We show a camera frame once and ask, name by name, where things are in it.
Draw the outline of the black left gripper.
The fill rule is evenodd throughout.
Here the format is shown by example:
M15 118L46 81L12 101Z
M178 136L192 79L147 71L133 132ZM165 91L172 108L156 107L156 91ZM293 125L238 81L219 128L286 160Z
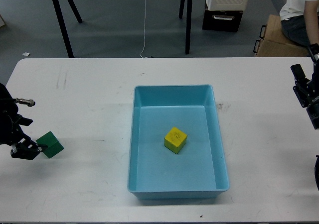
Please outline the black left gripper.
M18 114L17 104L34 106L34 100L13 98L6 86L0 84L0 143L11 144L11 157L33 160L47 149L46 144L37 144L21 129L29 126L33 120Z

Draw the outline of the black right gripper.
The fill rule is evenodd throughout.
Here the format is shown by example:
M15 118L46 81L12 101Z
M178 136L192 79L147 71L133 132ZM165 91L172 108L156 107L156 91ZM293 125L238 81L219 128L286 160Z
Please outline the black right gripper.
M300 64L291 66L291 71L295 78L293 90L302 108L306 108L308 116L315 130L319 129L319 90L315 85L319 84L319 45L311 44L307 47L310 58L314 63L314 73L312 80L306 75Z

